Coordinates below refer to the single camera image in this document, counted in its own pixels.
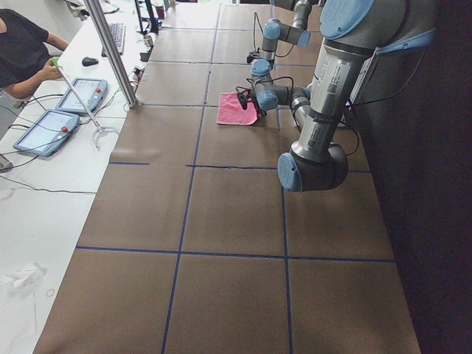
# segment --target keyboard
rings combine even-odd
[[[125,46],[125,24],[108,24],[108,28],[111,32],[111,37],[115,46],[117,46],[118,53],[123,54],[123,47]],[[106,57],[105,47],[102,48],[102,56]]]

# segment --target red cloth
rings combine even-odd
[[[237,99],[235,92],[220,95],[218,108],[218,124],[251,125],[257,120],[256,108],[252,103],[244,110]]]

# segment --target metal post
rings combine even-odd
[[[102,7],[100,6],[99,0],[84,0],[92,21],[94,22],[95,28],[97,29],[102,45],[105,47],[105,52],[110,60],[111,68],[113,69],[115,76],[118,79],[119,87],[121,87],[123,94],[125,95],[126,101],[130,108],[136,107],[138,100],[134,94],[133,88],[131,87],[128,74],[125,71],[125,67],[119,57],[119,53],[113,38],[111,37],[110,29],[108,28],[108,22],[103,14]]]

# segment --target person's hand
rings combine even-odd
[[[58,68],[52,64],[52,59],[49,59],[40,70],[43,81],[45,80],[56,80],[62,77]]]

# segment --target pink towel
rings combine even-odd
[[[221,94],[216,120],[218,124],[251,125],[256,120],[257,112],[252,103],[248,103],[248,109],[244,110],[235,92]]]

